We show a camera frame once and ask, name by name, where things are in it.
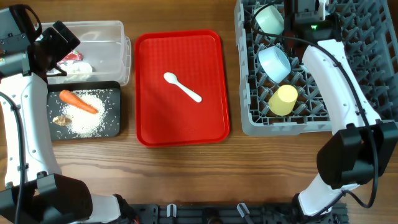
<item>wooden table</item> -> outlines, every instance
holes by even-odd
[[[0,8],[26,1],[2,0]],[[233,10],[236,0],[31,0],[42,22],[120,20],[131,40],[143,33],[213,29],[222,38],[231,134],[219,144],[146,149],[135,135],[134,72],[123,88],[122,134],[113,139],[55,142],[63,174],[80,179],[95,194],[121,194],[129,203],[289,202],[317,174],[318,150],[330,133],[255,138],[242,132],[239,63]],[[7,152],[0,119],[0,190]],[[348,203],[352,223],[398,222],[398,152],[379,181],[374,207]],[[367,200],[371,188],[355,192]],[[8,223],[0,218],[0,223]]]

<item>dish rack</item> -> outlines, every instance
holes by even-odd
[[[331,121],[319,89],[298,58],[289,58],[290,75],[273,83],[262,69],[259,51],[276,46],[278,39],[256,35],[250,28],[254,10],[273,0],[238,0],[234,10],[239,51],[241,121],[249,136],[281,136],[331,131]],[[284,5],[275,5],[284,17]],[[383,121],[398,121],[398,43],[387,0],[331,0],[337,12],[349,64],[369,103]],[[298,99],[291,114],[276,116],[268,100],[280,85],[293,85]]]

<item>spoon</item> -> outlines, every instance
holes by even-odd
[[[178,87],[180,87],[180,89],[182,89],[182,91],[184,91],[188,96],[190,96],[193,100],[195,100],[197,103],[201,102],[201,97],[199,95],[197,95],[194,91],[188,89],[187,87],[185,87],[183,84],[181,84],[180,82],[178,82],[177,77],[171,73],[171,72],[166,72],[163,75],[164,79],[169,82],[170,84],[174,84],[177,85]]]

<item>toy carrot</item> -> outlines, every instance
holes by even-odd
[[[60,99],[66,103],[76,106],[77,108],[85,110],[89,113],[92,113],[92,114],[97,113],[97,110],[94,107],[83,102],[83,100],[81,100],[78,96],[73,94],[71,91],[62,90],[60,93]]]

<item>yellow cup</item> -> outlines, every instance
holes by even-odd
[[[298,96],[296,88],[291,85],[282,85],[269,99],[269,108],[276,115],[288,115],[292,112]]]

